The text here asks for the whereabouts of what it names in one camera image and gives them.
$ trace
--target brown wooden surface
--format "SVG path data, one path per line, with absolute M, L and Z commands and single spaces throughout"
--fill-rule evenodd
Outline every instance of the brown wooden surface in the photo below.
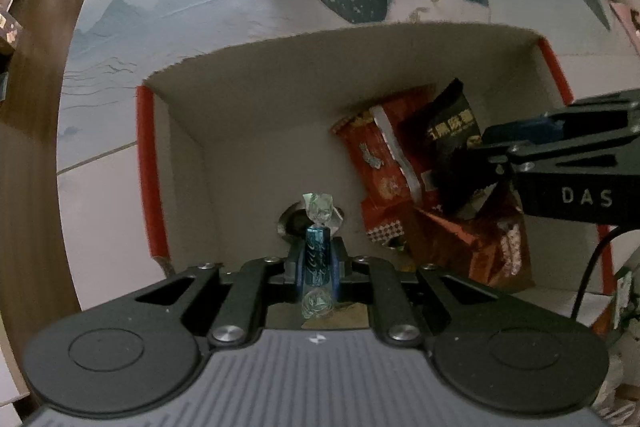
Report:
M 79 310 L 56 185 L 62 74 L 83 0 L 16 0 L 24 31 L 0 107 L 0 312 L 18 362 L 38 330 Z

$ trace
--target red snack bag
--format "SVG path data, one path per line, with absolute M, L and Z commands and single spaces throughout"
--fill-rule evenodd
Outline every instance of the red snack bag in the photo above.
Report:
M 433 95 L 433 86 L 415 87 L 332 128 L 347 146 L 369 195 L 362 202 L 362 216 L 367 235 L 374 242 L 386 243 L 402 235 L 398 204 L 411 201 L 420 208 L 438 204 L 429 159 L 409 152 L 397 133 L 399 123 L 431 102 Z
M 498 184 L 468 221 L 415 207 L 402 207 L 400 216 L 415 264 L 437 264 L 508 292 L 533 285 L 524 216 L 508 185 Z

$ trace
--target cardboard box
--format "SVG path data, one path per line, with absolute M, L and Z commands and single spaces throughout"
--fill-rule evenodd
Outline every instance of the cardboard box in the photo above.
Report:
M 360 217 L 366 194 L 330 127 L 381 96 L 429 83 L 440 91 L 454 77 L 464 82 L 481 129 L 571 100 L 545 39 L 482 23 L 300 34 L 224 48 L 152 74 L 138 88 L 137 106 L 152 255 L 171 259 L 177 270 L 198 261 L 236 270 L 255 257 L 284 256 L 278 217 L 304 192 L 318 191 L 334 195 L 345 211 L 340 235 L 350 255 L 396 261 L 367 240 Z M 575 296 L 596 225 L 526 219 L 534 290 Z M 603 286 L 598 268 L 589 290 L 600 311 L 609 302 L 597 298 Z

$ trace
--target black cable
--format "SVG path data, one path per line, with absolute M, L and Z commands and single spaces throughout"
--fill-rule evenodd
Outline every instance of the black cable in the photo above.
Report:
M 598 262 L 598 259 L 602 254 L 602 251 L 615 238 L 619 237 L 623 233 L 630 232 L 631 230 L 636 230 L 636 229 L 631 229 L 629 227 L 617 227 L 616 229 L 611 230 L 609 233 L 607 233 L 607 235 L 605 235 L 600 240 L 595 250 L 593 250 L 589 263 L 587 264 L 587 268 L 584 270 L 584 274 L 582 275 L 582 280 L 580 281 L 580 287 L 578 288 L 578 293 L 575 296 L 574 309 L 571 311 L 571 318 L 573 320 L 577 320 L 578 318 L 578 312 L 580 311 L 580 305 L 582 304 L 582 300 L 584 299 L 584 294 L 587 291 L 587 285 L 589 284 L 589 279 L 591 278 L 593 269 L 595 268 L 596 263 Z

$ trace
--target food packaging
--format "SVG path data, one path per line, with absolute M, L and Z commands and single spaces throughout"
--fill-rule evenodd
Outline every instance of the food packaging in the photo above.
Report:
M 506 182 L 494 188 L 474 219 L 405 205 L 401 221 L 418 266 L 436 264 L 509 293 L 533 286 L 524 216 Z
M 398 133 L 401 121 L 433 100 L 433 94 L 431 85 L 397 93 L 332 128 L 345 143 L 366 188 L 362 217 L 367 235 L 376 243 L 402 235 L 398 204 L 410 201 L 420 208 L 438 204 L 431 180 L 433 163 L 410 152 Z
M 446 214 L 453 214 L 478 188 L 485 186 L 484 169 L 467 150 L 481 143 L 476 117 L 454 79 L 433 102 L 399 124 L 407 153 L 433 166 L 433 182 Z

